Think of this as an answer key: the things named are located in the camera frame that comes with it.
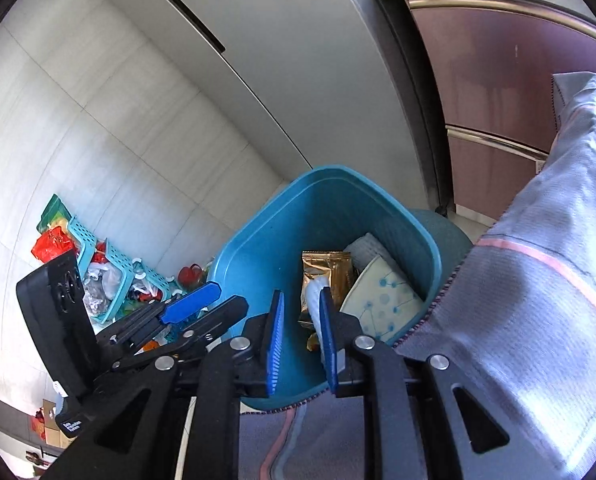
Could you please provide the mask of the blue-dotted paper cup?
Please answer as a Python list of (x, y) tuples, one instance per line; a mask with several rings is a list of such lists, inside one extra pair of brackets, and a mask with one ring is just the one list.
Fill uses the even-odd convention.
[(392, 344), (420, 312), (420, 299), (408, 280), (381, 256), (362, 271), (340, 308), (360, 322), (364, 335)]

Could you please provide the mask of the gold foil snack wrapper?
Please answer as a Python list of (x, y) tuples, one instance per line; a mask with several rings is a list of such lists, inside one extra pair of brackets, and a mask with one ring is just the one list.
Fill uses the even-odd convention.
[(308, 278), (326, 275), (330, 280), (330, 294), (334, 306), (340, 309), (356, 279), (353, 263), (348, 252), (303, 252), (302, 286)]

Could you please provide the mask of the white foam fruit net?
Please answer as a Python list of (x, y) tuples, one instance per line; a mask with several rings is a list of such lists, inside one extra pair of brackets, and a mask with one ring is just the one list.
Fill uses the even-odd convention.
[(362, 272), (376, 257), (382, 258), (391, 269), (397, 270), (399, 267), (386, 247), (372, 233), (366, 233), (357, 238), (345, 248), (345, 252), (350, 254), (353, 266), (359, 272)]

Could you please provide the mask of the blue trash bin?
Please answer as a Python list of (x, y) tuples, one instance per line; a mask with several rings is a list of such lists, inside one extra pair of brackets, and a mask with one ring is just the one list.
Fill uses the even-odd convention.
[(441, 285), (438, 245), (409, 209), (362, 174), (343, 166), (316, 168), (273, 197), (224, 245), (210, 266), (221, 297), (244, 297), (248, 314), (269, 311), (272, 296), (285, 297), (280, 377), (269, 399), (247, 398), (270, 412), (309, 400), (327, 387), (320, 356), (306, 348), (298, 323), (304, 252), (338, 252), (374, 235), (424, 301)]

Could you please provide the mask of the purple kitchen cabinets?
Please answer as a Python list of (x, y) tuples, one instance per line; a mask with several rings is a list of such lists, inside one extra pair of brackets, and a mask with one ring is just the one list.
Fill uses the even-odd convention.
[(596, 25), (529, 1), (406, 0), (448, 130), (458, 214), (490, 226), (542, 169), (556, 73), (596, 73)]

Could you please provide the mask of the teal plastic basket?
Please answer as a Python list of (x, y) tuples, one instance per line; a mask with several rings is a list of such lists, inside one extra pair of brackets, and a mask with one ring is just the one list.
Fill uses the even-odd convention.
[(84, 307), (94, 326), (118, 321), (141, 302), (168, 300), (181, 291), (174, 278), (165, 278), (140, 258), (129, 258), (109, 240), (100, 242), (77, 217), (67, 229), (76, 242)]

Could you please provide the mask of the red plastic bag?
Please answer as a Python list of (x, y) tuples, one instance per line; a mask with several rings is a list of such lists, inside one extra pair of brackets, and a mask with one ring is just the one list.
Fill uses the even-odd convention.
[(31, 248), (34, 258), (47, 263), (66, 252), (78, 252), (74, 239), (61, 226), (44, 231)]

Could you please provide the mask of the plaid grey tablecloth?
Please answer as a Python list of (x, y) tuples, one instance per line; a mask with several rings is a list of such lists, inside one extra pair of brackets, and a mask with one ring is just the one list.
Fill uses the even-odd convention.
[(510, 420), (470, 452), (528, 451), (494, 478), (596, 479), (596, 73), (553, 78), (548, 160), (396, 345), (411, 368), (440, 354)]

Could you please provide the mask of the silver refrigerator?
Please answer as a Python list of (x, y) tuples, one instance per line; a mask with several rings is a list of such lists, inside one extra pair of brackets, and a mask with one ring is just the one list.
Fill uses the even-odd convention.
[(109, 0), (283, 177), (345, 165), (411, 208), (453, 197), (438, 88), (389, 0)]

